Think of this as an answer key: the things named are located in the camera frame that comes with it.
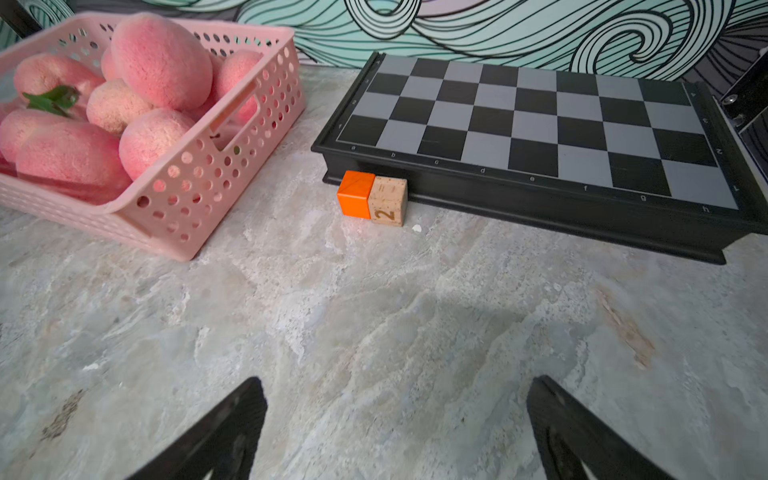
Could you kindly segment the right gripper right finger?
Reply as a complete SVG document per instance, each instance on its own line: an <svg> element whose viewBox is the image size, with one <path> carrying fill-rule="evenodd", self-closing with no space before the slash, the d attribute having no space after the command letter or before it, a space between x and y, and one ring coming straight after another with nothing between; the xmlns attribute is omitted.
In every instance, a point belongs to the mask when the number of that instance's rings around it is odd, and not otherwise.
<svg viewBox="0 0 768 480"><path fill-rule="evenodd" d="M547 375L526 407L548 479L672 479Z"/></svg>

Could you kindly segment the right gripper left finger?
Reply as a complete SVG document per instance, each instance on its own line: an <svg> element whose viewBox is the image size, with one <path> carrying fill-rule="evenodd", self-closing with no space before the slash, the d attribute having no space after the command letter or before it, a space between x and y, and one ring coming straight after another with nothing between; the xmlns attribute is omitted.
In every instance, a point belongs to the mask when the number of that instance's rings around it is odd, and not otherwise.
<svg viewBox="0 0 768 480"><path fill-rule="evenodd" d="M132 479L247 479L268 403L261 380L246 379Z"/></svg>

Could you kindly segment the peach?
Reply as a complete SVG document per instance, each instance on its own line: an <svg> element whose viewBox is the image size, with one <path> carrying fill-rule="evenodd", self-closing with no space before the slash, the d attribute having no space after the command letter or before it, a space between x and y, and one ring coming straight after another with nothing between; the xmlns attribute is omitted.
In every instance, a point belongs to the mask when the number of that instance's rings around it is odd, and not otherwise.
<svg viewBox="0 0 768 480"><path fill-rule="evenodd" d="M58 86L73 87L78 93L78 106L87 105L90 94L105 79L84 64L66 56L40 53L23 60L16 68L13 83L19 95L42 95Z"/></svg>
<svg viewBox="0 0 768 480"><path fill-rule="evenodd" d="M101 72L107 81L118 79L120 77L110 47L107 47L102 55Z"/></svg>
<svg viewBox="0 0 768 480"><path fill-rule="evenodd" d="M139 178L194 125L191 117L169 108L157 108L132 120L119 142L119 157L129 177Z"/></svg>
<svg viewBox="0 0 768 480"><path fill-rule="evenodd" d="M113 79L90 94L86 117L91 124L120 136L135 118L154 109L153 104L137 95L122 79Z"/></svg>
<svg viewBox="0 0 768 480"><path fill-rule="evenodd" d="M107 203L132 183L118 146L117 137L90 123L59 123L35 131L23 143L17 175L88 203Z"/></svg>
<svg viewBox="0 0 768 480"><path fill-rule="evenodd" d="M214 75L212 94L216 101L221 100L232 90L263 58L258 51L240 50L229 55ZM250 97L234 116L234 121L245 125L258 111L258 100Z"/></svg>
<svg viewBox="0 0 768 480"><path fill-rule="evenodd" d="M16 163L18 151L24 142L37 130L68 118L34 109L18 109L9 113L1 123L1 154L10 164Z"/></svg>

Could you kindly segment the peach basket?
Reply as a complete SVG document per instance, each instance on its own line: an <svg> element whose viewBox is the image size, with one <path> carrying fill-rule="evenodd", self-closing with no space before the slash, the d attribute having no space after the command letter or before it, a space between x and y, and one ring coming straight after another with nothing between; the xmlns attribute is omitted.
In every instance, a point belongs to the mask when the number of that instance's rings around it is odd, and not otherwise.
<svg viewBox="0 0 768 480"><path fill-rule="evenodd" d="M209 97L210 54L174 21L147 12L126 17L114 31L111 53L119 77L157 107L193 110Z"/></svg>

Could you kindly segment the peach front bottom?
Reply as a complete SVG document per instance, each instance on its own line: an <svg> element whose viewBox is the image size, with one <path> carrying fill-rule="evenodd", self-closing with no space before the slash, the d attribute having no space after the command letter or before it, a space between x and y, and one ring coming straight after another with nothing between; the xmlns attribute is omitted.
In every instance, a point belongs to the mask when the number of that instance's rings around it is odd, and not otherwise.
<svg viewBox="0 0 768 480"><path fill-rule="evenodd" d="M37 130L68 118L34 109L18 109L9 113L1 123L1 154L10 164L16 163L18 151L24 142Z"/></svg>

